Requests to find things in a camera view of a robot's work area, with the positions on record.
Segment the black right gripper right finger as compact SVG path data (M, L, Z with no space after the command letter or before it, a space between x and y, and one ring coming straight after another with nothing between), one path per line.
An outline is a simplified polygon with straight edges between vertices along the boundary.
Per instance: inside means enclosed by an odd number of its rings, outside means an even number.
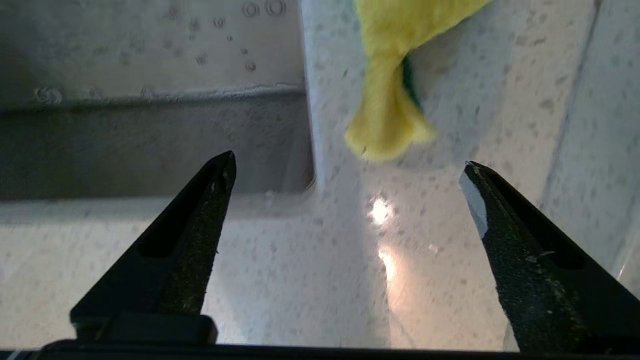
M459 184L521 353L638 353L640 303L496 171Z

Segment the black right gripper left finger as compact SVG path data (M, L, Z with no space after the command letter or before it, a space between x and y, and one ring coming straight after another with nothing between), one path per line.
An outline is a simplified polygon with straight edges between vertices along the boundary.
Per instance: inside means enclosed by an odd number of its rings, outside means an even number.
M130 248L78 301L78 341L208 346L208 283L236 182L228 151L210 159Z

